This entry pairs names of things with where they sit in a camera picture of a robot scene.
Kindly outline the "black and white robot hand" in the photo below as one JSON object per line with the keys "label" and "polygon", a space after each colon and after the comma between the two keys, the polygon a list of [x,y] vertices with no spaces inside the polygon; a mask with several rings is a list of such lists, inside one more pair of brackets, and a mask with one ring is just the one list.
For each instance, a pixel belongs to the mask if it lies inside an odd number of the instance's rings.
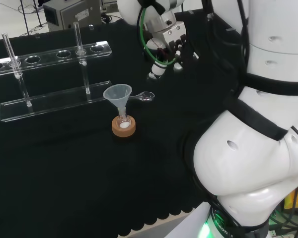
{"label": "black and white robot hand", "polygon": [[153,60],[148,78],[160,79],[168,66],[175,72],[184,66],[184,48],[190,43],[187,31],[182,21],[167,21],[166,23],[146,23],[148,40],[142,38],[145,53]]}

